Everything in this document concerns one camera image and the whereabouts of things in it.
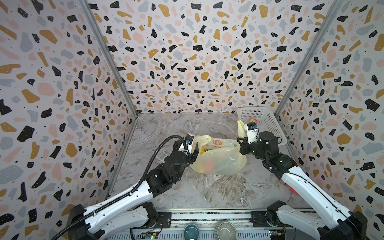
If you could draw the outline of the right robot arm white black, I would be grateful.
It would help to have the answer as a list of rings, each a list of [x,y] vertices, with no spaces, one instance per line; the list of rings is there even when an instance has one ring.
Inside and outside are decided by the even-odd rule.
[[[271,227],[285,224],[316,240],[364,240],[368,220],[361,212],[352,212],[338,203],[312,181],[288,155],[280,153],[278,138],[261,132],[251,138],[237,138],[240,154],[251,154],[278,179],[297,192],[318,214],[310,216],[287,203],[276,201],[267,207],[266,223]]]

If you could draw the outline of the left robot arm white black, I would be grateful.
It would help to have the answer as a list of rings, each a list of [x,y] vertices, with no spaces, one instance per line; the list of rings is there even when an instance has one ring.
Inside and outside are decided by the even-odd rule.
[[[155,225],[159,214],[153,199],[181,180],[199,152],[200,146],[192,136],[178,139],[164,162],[154,169],[146,168],[134,186],[99,204],[72,208],[67,222],[69,239],[106,240],[127,229]]]

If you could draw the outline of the yellow translucent plastic bag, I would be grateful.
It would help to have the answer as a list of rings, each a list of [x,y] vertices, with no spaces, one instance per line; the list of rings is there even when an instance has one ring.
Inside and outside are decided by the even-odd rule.
[[[209,135],[194,137],[193,147],[199,149],[191,168],[199,174],[231,176],[244,168],[245,155],[240,154],[237,140],[213,138]]]

